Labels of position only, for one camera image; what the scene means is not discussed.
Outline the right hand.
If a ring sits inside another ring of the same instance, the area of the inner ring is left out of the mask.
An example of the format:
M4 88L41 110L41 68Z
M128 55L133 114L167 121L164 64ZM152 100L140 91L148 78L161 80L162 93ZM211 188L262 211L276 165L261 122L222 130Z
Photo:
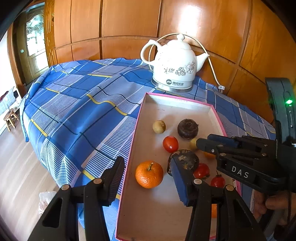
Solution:
M255 219L260 218L266 213L267 209L278 210L283 209L285 212L280 218L278 224L286 225L288 217L288 193L286 191L279 192L275 196L265 198L264 194L254 191L254 209L253 215Z

